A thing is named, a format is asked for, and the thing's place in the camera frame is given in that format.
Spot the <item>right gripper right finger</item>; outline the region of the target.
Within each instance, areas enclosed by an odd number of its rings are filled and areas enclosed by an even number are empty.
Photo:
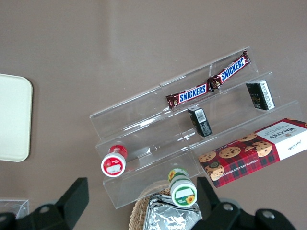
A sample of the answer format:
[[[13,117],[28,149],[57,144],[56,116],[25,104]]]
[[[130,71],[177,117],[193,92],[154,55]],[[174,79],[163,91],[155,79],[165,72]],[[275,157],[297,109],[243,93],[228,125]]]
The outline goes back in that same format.
[[[197,203],[202,214],[194,230],[253,230],[254,217],[218,198],[206,177],[197,178]]]

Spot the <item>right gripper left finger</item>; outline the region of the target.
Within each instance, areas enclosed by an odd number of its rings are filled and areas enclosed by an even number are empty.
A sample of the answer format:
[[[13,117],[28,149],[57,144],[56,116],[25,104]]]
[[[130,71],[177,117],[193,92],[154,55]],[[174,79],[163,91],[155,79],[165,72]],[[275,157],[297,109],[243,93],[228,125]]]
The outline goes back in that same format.
[[[54,204],[44,204],[16,221],[18,230],[71,230],[89,203],[88,179],[78,178]]]

